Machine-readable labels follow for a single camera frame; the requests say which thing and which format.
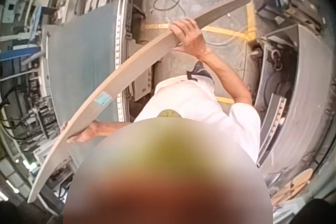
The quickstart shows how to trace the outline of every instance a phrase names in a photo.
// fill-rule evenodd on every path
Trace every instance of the curved wooden board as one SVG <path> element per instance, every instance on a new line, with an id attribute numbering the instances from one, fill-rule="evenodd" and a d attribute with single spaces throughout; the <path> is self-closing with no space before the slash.
<path id="1" fill-rule="evenodd" d="M 207 26 L 220 17 L 230 13 L 251 0 L 229 0 L 219 3 L 211 9 L 195 17 L 200 28 Z M 43 163 L 30 191 L 28 203 L 33 202 L 54 169 L 67 156 L 66 139 L 85 129 L 117 97 L 132 81 L 166 55 L 178 43 L 172 31 L 167 30 L 151 40 L 133 56 L 127 59 L 118 69 L 89 96 L 68 122 L 67 128 L 60 134 Z"/>

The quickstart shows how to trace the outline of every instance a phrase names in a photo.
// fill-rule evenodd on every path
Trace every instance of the blue label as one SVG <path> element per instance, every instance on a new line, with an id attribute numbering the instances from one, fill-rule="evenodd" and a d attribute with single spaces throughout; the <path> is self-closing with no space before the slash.
<path id="1" fill-rule="evenodd" d="M 112 100 L 112 97 L 107 94 L 105 91 L 101 92 L 99 96 L 94 100 L 101 106 L 108 104 Z"/>

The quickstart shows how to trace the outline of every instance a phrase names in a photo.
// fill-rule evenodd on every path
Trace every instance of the factory floor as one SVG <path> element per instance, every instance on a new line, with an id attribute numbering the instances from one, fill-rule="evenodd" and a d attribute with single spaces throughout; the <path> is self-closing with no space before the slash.
<path id="1" fill-rule="evenodd" d="M 193 17 L 202 10 L 223 1 L 225 0 L 180 0 L 179 6 L 160 11 L 153 6 L 155 0 L 142 0 L 142 9 L 146 13 L 146 19 L 142 25 L 140 40 L 149 41 L 164 32 L 172 21 L 185 16 Z M 155 7 L 167 9 L 172 5 L 174 2 L 170 0 L 158 0 Z M 256 63 L 248 56 L 250 49 L 247 42 L 273 30 L 273 27 L 271 28 L 255 15 L 254 9 L 254 4 L 251 3 L 220 18 L 203 30 L 208 46 L 243 78 L 252 94 L 257 90 L 259 70 Z M 193 69 L 195 63 L 196 59 L 186 54 L 179 52 L 167 54 L 154 66 L 154 85 L 167 78 L 185 74 L 186 70 Z M 218 78 L 213 73 L 211 74 L 215 80 L 215 95 L 230 98 Z M 228 108 L 227 104 L 222 104 L 222 106 L 224 110 Z"/>

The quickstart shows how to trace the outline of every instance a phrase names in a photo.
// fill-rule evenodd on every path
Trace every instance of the concrete floor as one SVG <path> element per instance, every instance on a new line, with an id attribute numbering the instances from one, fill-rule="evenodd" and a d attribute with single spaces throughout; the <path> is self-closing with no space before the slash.
<path id="1" fill-rule="evenodd" d="M 177 6 L 172 10 L 158 11 L 154 10 L 153 2 L 155 0 L 144 0 L 143 9 L 147 13 L 145 26 L 141 32 L 142 40 L 151 40 L 160 33 L 164 32 L 164 29 L 154 28 L 153 24 L 168 24 L 177 19 L 184 18 L 183 11 Z M 181 0 L 180 6 L 186 12 L 188 17 L 197 15 L 201 10 L 209 8 L 218 2 L 225 0 Z M 157 2 L 157 7 L 167 8 L 173 5 L 169 0 L 161 0 Z M 216 28 L 224 28 L 231 31 L 239 31 L 246 33 L 248 28 L 247 8 L 246 6 L 235 10 L 230 15 L 224 16 L 219 20 L 213 22 L 209 26 Z M 203 31 L 203 35 L 207 42 L 221 43 L 230 40 L 226 46 L 216 47 L 208 45 L 212 48 L 218 56 L 226 61 L 238 74 L 241 76 L 245 83 L 250 86 L 252 93 L 257 89 L 258 82 L 258 69 L 256 64 L 246 57 L 249 53 L 249 48 L 246 42 L 248 39 L 243 39 L 238 36 L 213 33 Z M 196 59 L 192 56 L 171 52 L 167 54 L 163 59 L 158 62 L 154 67 L 154 84 L 165 80 L 170 77 L 175 77 L 181 74 L 185 74 L 186 70 L 192 70 L 196 62 Z M 213 73 L 211 73 L 215 79 L 215 95 L 219 97 L 230 98 L 229 94 L 223 89 L 220 81 Z"/>

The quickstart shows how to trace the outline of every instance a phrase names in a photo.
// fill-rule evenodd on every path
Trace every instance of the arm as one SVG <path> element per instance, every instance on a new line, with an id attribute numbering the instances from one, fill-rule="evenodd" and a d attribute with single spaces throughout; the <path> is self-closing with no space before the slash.
<path id="1" fill-rule="evenodd" d="M 129 122 L 97 122 L 96 136 L 108 136 L 131 123 Z"/>
<path id="2" fill-rule="evenodd" d="M 79 134 L 70 137 L 68 143 L 71 142 L 86 142 L 96 136 L 108 136 L 112 132 L 117 131 L 131 123 L 129 122 L 98 122 L 93 121 L 85 130 Z M 67 126 L 67 122 L 61 127 L 61 132 Z"/>
<path id="3" fill-rule="evenodd" d="M 206 47 L 204 37 L 197 23 L 193 19 L 183 19 L 174 22 L 170 29 L 181 41 L 181 46 L 175 50 L 195 56 L 207 64 L 218 76 L 224 89 L 232 96 L 235 102 L 252 105 L 251 94 L 243 80 L 225 62 Z"/>
<path id="4" fill-rule="evenodd" d="M 223 88 L 235 102 L 252 105 L 251 94 L 243 80 L 226 62 L 219 59 L 212 50 L 207 48 L 206 52 L 199 56 L 199 60 L 213 70 L 221 81 Z"/>

